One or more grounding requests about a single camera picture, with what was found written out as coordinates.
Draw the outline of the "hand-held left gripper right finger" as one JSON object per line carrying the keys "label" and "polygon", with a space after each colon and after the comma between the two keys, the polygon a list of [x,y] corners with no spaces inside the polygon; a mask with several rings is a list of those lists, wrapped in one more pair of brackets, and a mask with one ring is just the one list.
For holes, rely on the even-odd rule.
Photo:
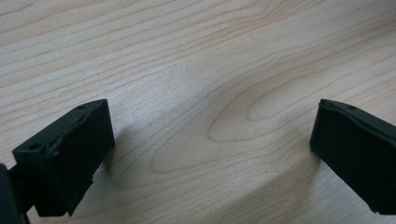
{"label": "hand-held left gripper right finger", "polygon": [[322,99],[311,150],[380,215],[396,215],[396,126]]}

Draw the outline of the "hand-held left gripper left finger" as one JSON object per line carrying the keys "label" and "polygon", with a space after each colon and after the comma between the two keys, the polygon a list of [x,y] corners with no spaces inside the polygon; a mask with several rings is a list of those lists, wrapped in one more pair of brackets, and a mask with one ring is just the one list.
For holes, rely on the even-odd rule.
{"label": "hand-held left gripper left finger", "polygon": [[13,150],[18,206],[42,217],[73,214],[114,146],[106,99],[70,110]]}

